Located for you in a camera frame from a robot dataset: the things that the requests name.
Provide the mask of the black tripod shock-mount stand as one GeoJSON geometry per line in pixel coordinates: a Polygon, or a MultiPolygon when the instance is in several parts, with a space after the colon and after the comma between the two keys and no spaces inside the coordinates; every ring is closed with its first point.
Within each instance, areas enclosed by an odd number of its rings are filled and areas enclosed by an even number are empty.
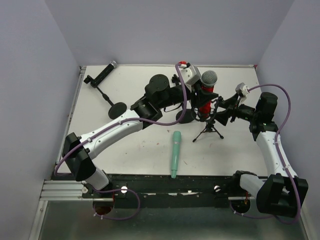
{"type": "Polygon", "coordinates": [[[224,136],[215,128],[218,107],[222,101],[223,101],[223,98],[219,96],[217,99],[211,102],[212,104],[214,104],[214,108],[211,108],[211,110],[213,111],[209,113],[207,119],[201,119],[200,116],[198,115],[198,112],[196,112],[196,110],[193,108],[191,109],[192,118],[197,122],[205,123],[204,129],[192,140],[193,143],[195,143],[197,139],[200,137],[200,135],[204,133],[217,133],[220,139],[222,140],[224,139],[224,136]]]}

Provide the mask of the red glitter microphone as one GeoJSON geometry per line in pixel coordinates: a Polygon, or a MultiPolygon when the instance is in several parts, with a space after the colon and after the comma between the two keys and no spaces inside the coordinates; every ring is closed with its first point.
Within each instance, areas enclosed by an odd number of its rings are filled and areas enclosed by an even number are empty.
{"type": "Polygon", "coordinates": [[[203,105],[198,109],[198,116],[206,120],[211,113],[211,99],[214,87],[218,82],[218,75],[213,70],[205,71],[201,76],[201,89],[204,93],[203,105]]]}

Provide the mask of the black round-base stand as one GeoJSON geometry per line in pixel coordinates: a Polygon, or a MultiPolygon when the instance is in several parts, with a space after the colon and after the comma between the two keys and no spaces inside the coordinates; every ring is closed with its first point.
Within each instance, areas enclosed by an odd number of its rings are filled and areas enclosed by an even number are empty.
{"type": "Polygon", "coordinates": [[[94,79],[91,76],[88,75],[85,78],[84,83],[93,84],[92,87],[97,89],[101,93],[103,99],[109,103],[110,109],[108,111],[108,117],[111,120],[120,117],[123,113],[126,112],[127,105],[124,102],[113,103],[107,94],[105,94],[98,86],[94,85],[94,79]]]}
{"type": "MultiPolygon", "coordinates": [[[[173,77],[171,78],[171,82],[175,85],[175,86],[179,86],[180,85],[180,80],[179,80],[179,77],[174,74],[173,77]]],[[[178,120],[181,115],[183,113],[183,110],[179,111],[175,118],[176,120],[178,120]]],[[[188,124],[188,123],[191,123],[194,121],[194,117],[193,117],[193,111],[190,109],[190,108],[187,108],[185,110],[185,114],[184,116],[181,118],[181,120],[179,121],[180,124],[188,124]]]]}

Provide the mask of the teal microphone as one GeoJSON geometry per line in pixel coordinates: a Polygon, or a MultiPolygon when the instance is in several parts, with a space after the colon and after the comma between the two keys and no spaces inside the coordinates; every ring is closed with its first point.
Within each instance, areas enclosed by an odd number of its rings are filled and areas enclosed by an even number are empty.
{"type": "Polygon", "coordinates": [[[170,176],[172,179],[177,177],[180,150],[181,150],[182,134],[180,131],[175,131],[172,135],[172,153],[171,153],[171,165],[170,176]]]}

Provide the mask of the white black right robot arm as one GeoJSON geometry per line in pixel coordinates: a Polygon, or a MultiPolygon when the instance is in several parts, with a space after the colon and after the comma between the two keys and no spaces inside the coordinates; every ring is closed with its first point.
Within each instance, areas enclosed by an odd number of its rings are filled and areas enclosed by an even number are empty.
{"type": "Polygon", "coordinates": [[[292,169],[281,145],[279,128],[273,121],[278,98],[270,92],[263,92],[255,107],[240,103],[241,99],[238,94],[227,100],[218,98],[216,105],[223,110],[215,114],[215,120],[224,126],[236,118],[249,122],[249,131],[265,162],[267,179],[237,171],[239,186],[255,198],[260,213],[295,218],[309,185],[292,169]]]}

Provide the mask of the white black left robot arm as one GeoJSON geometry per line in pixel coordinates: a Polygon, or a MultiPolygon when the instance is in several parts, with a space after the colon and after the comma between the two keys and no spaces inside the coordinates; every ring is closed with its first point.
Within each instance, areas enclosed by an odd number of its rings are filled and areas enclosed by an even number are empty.
{"type": "Polygon", "coordinates": [[[167,123],[168,126],[185,122],[188,101],[191,102],[192,108],[200,111],[201,120],[207,120],[211,116],[211,101],[218,97],[218,94],[213,92],[218,81],[217,74],[212,70],[203,74],[183,71],[177,78],[180,84],[171,87],[165,75],[154,75],[145,86],[143,97],[130,109],[112,117],[110,123],[81,136],[73,132],[67,135],[62,162],[66,163],[77,182],[85,181],[96,190],[103,190],[110,184],[110,180],[105,172],[93,163],[93,159],[130,134],[151,125],[160,126],[162,111],[170,106],[182,104],[183,109],[174,122],[167,123]]]}

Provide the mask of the black glitter microphone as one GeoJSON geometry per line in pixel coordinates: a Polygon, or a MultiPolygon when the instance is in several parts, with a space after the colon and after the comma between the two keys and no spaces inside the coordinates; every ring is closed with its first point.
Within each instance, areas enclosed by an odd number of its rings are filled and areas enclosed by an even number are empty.
{"type": "Polygon", "coordinates": [[[99,84],[117,67],[118,64],[116,61],[110,61],[110,63],[102,70],[102,72],[99,73],[98,76],[91,81],[90,85],[93,88],[97,88],[99,84]]]}

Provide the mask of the black front mounting rail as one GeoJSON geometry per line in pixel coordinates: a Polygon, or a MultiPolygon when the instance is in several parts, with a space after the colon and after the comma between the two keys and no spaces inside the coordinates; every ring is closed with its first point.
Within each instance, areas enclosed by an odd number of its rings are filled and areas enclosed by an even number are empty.
{"type": "Polygon", "coordinates": [[[111,174],[110,184],[97,192],[85,181],[71,175],[52,176],[57,183],[80,187],[79,200],[96,208],[226,208],[229,202],[249,207],[253,197],[238,186],[239,176],[177,176],[111,174]]]}

